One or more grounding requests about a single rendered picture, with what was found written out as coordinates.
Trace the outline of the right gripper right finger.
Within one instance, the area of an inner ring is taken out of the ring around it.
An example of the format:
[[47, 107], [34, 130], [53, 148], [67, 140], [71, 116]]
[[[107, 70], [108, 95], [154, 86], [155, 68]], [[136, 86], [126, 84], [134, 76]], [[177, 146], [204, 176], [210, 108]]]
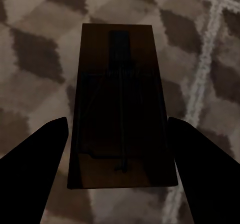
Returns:
[[189, 123], [167, 124], [194, 224], [240, 224], [240, 164]]

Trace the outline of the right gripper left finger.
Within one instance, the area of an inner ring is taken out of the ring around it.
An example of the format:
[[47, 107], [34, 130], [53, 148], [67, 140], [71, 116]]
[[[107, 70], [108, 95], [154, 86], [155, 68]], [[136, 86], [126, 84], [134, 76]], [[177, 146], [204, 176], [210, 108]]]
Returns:
[[40, 224], [68, 135], [53, 120], [0, 159], [0, 224]]

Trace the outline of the mousetrap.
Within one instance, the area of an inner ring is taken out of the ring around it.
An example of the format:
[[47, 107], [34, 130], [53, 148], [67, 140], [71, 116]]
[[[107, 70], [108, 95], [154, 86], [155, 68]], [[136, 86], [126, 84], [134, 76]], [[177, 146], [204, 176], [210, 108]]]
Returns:
[[152, 25], [81, 33], [67, 188], [179, 185]]

